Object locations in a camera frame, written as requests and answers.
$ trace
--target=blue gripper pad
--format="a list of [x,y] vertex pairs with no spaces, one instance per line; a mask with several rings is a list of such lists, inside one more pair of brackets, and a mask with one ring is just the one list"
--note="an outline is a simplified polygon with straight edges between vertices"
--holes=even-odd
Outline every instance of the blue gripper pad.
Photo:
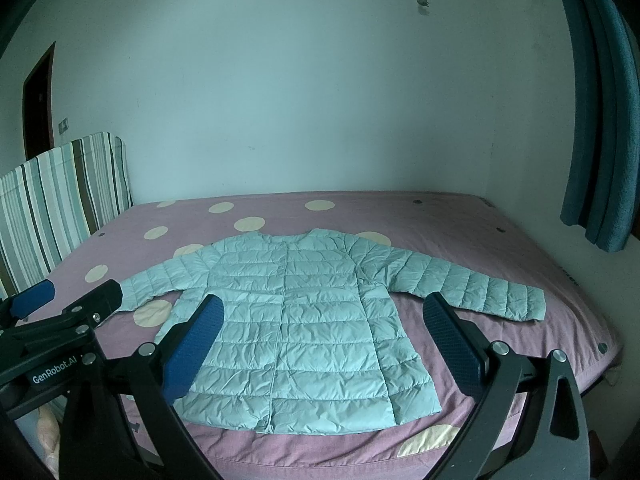
[[225,309],[222,300],[217,296],[210,296],[200,315],[164,365],[162,394],[169,405],[173,404],[175,399],[184,397],[189,391],[224,320]]
[[49,280],[43,280],[40,283],[30,286],[17,296],[14,296],[11,307],[9,308],[9,313],[14,317],[24,319],[41,306],[53,300],[55,295],[56,287],[53,286],[53,283]]
[[439,292],[425,298],[422,317],[458,389],[478,402],[484,392],[484,363],[481,350],[474,347],[462,329],[465,321],[456,316]]

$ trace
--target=bed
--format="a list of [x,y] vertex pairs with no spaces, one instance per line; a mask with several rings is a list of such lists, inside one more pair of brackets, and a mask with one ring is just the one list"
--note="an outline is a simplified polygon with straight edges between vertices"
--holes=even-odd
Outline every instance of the bed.
[[[431,254],[490,276],[538,286],[543,322],[511,322],[458,310],[488,340],[522,354],[566,351],[581,391],[615,362],[622,343],[577,284],[495,207],[477,196],[434,192],[302,192],[168,201],[133,206],[75,249],[50,274],[54,301],[30,320],[58,314],[104,280],[122,280],[205,244],[260,229],[292,235],[313,228],[360,234]],[[97,329],[107,357],[131,354],[153,340],[171,304],[169,293],[135,313],[115,314]],[[442,405],[436,415],[383,431],[343,436],[257,434],[187,424],[227,480],[421,479],[436,463],[473,407],[447,370],[422,322],[422,301],[392,294],[402,325],[430,372]],[[524,399],[511,408],[496,447],[507,443]],[[139,444],[153,451],[135,402],[123,398]]]

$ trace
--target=quilted jacket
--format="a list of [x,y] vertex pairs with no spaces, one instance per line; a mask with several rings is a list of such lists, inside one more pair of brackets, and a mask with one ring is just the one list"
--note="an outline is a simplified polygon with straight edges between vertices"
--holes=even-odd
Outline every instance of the quilted jacket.
[[259,433],[382,430],[440,410],[388,291],[513,320],[542,320],[543,293],[365,238],[323,229],[220,240],[121,284],[120,310],[183,290],[156,342],[206,294],[225,322],[189,393],[190,422]]

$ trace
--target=wooden door frame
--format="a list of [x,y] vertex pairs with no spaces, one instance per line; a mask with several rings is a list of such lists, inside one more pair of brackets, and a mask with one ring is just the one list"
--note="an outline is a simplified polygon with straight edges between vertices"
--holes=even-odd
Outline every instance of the wooden door frame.
[[43,63],[48,62],[49,66],[47,67],[47,126],[49,127],[49,140],[51,142],[51,147],[53,148],[56,145],[55,139],[53,137],[53,124],[51,120],[51,75],[53,72],[53,51],[56,46],[56,42],[54,41],[51,46],[47,49],[47,51],[42,55],[40,60],[33,67],[29,75],[22,83],[22,142],[24,143],[24,156],[27,157],[27,131],[25,129],[25,106],[24,106],[24,97],[27,83],[30,81],[33,74],[39,69]]

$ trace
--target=light switch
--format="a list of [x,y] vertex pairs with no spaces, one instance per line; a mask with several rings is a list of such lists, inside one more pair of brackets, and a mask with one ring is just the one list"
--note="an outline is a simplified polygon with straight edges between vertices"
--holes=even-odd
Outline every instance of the light switch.
[[68,129],[69,129],[69,122],[68,122],[67,118],[65,117],[64,119],[62,119],[61,122],[58,123],[58,131],[60,132],[60,135],[62,135]]

